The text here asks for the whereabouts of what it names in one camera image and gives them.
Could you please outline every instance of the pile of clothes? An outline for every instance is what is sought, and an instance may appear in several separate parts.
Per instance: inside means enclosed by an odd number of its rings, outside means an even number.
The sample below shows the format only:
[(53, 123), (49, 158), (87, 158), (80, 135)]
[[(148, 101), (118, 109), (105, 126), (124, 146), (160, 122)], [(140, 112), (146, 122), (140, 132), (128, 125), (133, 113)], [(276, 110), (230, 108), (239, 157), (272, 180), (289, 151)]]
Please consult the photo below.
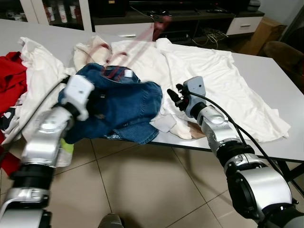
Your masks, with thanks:
[[(49, 90), (76, 70), (66, 68), (39, 43), (21, 37), (20, 52), (8, 53), (0, 57), (0, 143), (9, 143), (20, 128), (32, 116), (33, 111)], [(99, 64), (88, 64), (78, 71), (79, 75), (91, 81), (95, 90), (88, 103), (90, 116), (86, 121), (77, 122), (61, 141), (61, 151), (57, 166), (67, 166), (71, 162), (73, 147), (82, 138), (106, 137), (145, 144), (153, 140), (158, 130), (149, 124), (159, 112), (162, 90), (154, 82), (142, 83), (136, 74), (120, 66), (109, 66), (103, 71)], [(111, 79), (113, 70), (116, 73)], [(34, 114), (22, 131), (29, 141), (36, 131), (38, 115), (49, 110), (64, 98), (64, 85), (56, 88)], [(8, 153), (1, 166), (10, 175), (18, 168), (19, 159)]]
[[(226, 51), (156, 42), (120, 41), (108, 45), (100, 37), (76, 44), (75, 67), (67, 68), (41, 44), (21, 37), (20, 53), (0, 57), (0, 135), (5, 144), (19, 132), (48, 91), (67, 75), (78, 74), (95, 86), (88, 103), (90, 116), (77, 122), (62, 139), (57, 166), (67, 166), (72, 144), (82, 138), (106, 137), (145, 144), (159, 131), (190, 140), (195, 138), (193, 118), (180, 112), (167, 89), (195, 77), (204, 79), (206, 97), (225, 109), (257, 141), (288, 137), (290, 125), (246, 84)], [(37, 129), (38, 114), (64, 98), (58, 86), (22, 131), (29, 141)], [(2, 167), (7, 174), (18, 165), (11, 154)]]

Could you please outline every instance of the red cloth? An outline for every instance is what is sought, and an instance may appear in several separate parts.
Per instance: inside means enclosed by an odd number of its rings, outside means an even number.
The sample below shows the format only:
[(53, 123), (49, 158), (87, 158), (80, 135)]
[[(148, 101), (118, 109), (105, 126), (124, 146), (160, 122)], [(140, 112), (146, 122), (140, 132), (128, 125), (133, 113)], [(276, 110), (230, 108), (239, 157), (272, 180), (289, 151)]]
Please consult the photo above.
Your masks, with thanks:
[(27, 90), (27, 68), (19, 56), (20, 52), (9, 52), (0, 57), (0, 116)]
[[(27, 91), (26, 70), (21, 64), (20, 52), (9, 52), (6, 56), (0, 57), (0, 116), (14, 106), (18, 98)], [(0, 144), (4, 137), (0, 131)], [(19, 166), (19, 159), (8, 153), (3, 160), (1, 167), (10, 175)]]

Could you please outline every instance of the beige floor tile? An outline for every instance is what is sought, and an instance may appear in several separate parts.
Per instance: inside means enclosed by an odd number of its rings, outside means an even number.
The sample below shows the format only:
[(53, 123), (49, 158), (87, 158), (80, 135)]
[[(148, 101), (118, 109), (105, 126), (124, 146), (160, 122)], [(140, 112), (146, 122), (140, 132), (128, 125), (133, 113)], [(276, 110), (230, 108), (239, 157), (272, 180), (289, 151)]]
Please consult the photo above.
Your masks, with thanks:
[(164, 228), (205, 203), (170, 147), (139, 145), (98, 163), (126, 228)]
[(199, 188), (205, 201), (228, 190), (226, 176), (216, 156), (211, 152), (173, 148)]
[(56, 168), (55, 174), (70, 170), (95, 160), (90, 139), (82, 139), (75, 143), (72, 162), (69, 166)]
[(304, 174), (295, 178), (295, 182), (300, 186), (301, 189), (304, 190)]
[(97, 159), (137, 145), (134, 142), (109, 139), (92, 139), (92, 143)]
[(208, 205), (223, 228), (257, 228), (253, 220), (243, 218), (234, 210), (229, 191), (217, 196)]
[(288, 168), (291, 169), (291, 170), (294, 169), (295, 167), (301, 165), (301, 163), (290, 162), (290, 161), (289, 162), (287, 161), (286, 164), (287, 164)]
[(12, 186), (13, 181), (9, 179), (8, 175), (1, 170), (1, 194), (4, 194), (8, 191), (8, 189)]
[(301, 211), (302, 213), (304, 213), (304, 198), (303, 196), (298, 192), (298, 190), (295, 188), (295, 186), (293, 186), (292, 183), (289, 183), (289, 187), (291, 190), (291, 193), (293, 195), (293, 198), (295, 198), (299, 204), (296, 206), (296, 208)]
[(97, 162), (58, 174), (51, 186), (52, 227), (97, 228), (110, 213)]
[(221, 228), (221, 226), (205, 204), (168, 228)]

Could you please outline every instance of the white cloth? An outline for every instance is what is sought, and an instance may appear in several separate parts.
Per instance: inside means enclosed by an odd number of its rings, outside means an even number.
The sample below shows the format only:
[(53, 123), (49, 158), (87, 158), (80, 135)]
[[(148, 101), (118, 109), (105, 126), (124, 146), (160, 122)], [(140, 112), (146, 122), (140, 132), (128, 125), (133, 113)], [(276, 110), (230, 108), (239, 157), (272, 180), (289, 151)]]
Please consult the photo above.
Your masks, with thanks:
[[(76, 71), (73, 67), (66, 68), (45, 47), (29, 38), (21, 37), (19, 43), (23, 46), (20, 57), (22, 64), (27, 67), (28, 87), (28, 91), (23, 96), (23, 104), (17, 107), (20, 109), (19, 125), (23, 126), (50, 89), (67, 75), (75, 74)], [(37, 116), (49, 110), (58, 101), (58, 94), (62, 88), (63, 85), (58, 86), (50, 94), (22, 131), (27, 141), (37, 128), (34, 124)]]
[[(87, 45), (77, 44), (74, 63), (76, 69), (81, 69), (87, 62), (105, 64), (109, 51), (106, 48), (96, 48), (104, 41), (92, 37)], [(206, 97), (217, 102), (234, 119), (259, 142), (268, 142), (282, 136), (288, 137), (290, 125), (284, 122), (262, 98), (251, 90), (238, 69), (233, 65), (231, 52), (174, 45), (168, 39), (162, 38), (151, 42), (142, 55), (139, 55), (144, 41), (120, 41), (111, 44), (113, 54), (127, 52), (127, 61), (121, 64), (123, 56), (118, 56), (110, 65), (129, 67), (141, 81), (154, 81), (163, 92), (160, 113), (153, 121), (171, 115), (176, 124), (170, 132), (183, 139), (191, 139), (190, 128), (185, 120), (194, 122), (180, 112), (167, 95), (167, 89), (176, 91), (175, 85), (183, 83), (194, 76), (202, 76), (206, 88)]]

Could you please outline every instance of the blue denim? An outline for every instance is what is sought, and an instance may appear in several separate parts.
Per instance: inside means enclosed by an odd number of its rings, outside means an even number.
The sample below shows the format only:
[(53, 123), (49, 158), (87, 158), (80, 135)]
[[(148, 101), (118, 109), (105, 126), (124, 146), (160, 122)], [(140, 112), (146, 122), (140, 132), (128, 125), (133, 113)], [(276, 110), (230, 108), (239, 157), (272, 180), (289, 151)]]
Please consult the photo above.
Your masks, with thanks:
[[(104, 74), (110, 75), (115, 68), (108, 66)], [(65, 141), (73, 144), (82, 138), (106, 137), (145, 144), (153, 140), (158, 130), (149, 122), (161, 107), (160, 86), (154, 82), (141, 83), (134, 72), (132, 77), (125, 77), (126, 67), (119, 67), (112, 80), (102, 74), (103, 69), (99, 64), (90, 63), (77, 72), (94, 84), (94, 98), (88, 105), (89, 118), (77, 121), (67, 132)], [(58, 100), (63, 97), (62, 90)]]

